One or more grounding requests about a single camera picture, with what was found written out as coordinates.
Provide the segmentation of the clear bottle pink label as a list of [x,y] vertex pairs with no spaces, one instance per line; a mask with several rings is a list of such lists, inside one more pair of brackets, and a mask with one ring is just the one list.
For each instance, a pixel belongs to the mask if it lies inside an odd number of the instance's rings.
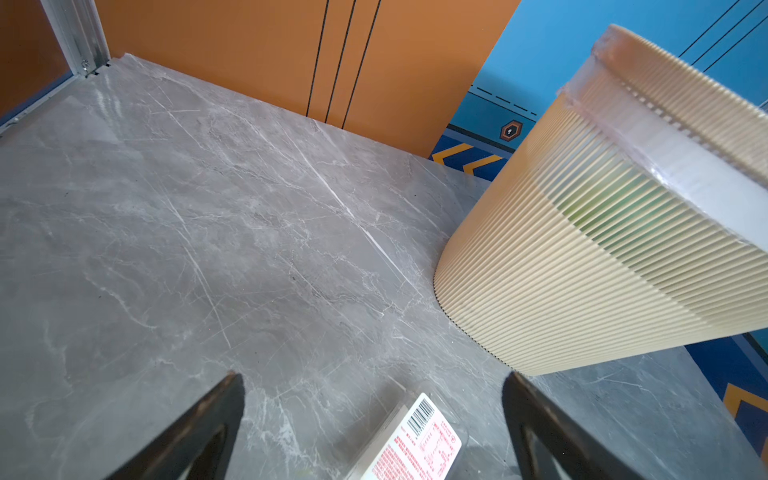
[[468,440],[467,429],[437,388],[408,390],[362,447],[348,479],[448,479]]

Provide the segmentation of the clear plastic bin liner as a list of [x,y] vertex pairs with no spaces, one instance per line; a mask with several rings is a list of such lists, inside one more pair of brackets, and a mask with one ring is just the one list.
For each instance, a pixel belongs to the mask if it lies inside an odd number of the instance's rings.
[[618,25],[561,94],[667,190],[766,250],[765,111]]

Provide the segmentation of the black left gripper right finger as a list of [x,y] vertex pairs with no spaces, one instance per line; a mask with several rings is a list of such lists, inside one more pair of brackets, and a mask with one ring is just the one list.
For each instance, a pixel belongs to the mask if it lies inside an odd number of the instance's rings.
[[512,372],[502,406],[523,479],[639,479],[523,375]]

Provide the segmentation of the beige ribbed waste bin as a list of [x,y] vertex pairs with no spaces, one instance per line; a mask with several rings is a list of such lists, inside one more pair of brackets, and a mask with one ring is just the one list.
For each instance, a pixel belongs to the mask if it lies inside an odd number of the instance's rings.
[[446,244],[445,314],[530,376],[765,328],[767,248],[667,190],[562,89]]

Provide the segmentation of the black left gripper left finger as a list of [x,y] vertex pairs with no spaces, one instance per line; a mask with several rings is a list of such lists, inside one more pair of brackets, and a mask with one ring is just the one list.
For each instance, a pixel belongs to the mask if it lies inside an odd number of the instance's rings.
[[223,479],[233,453],[244,407],[243,377],[230,371],[109,477]]

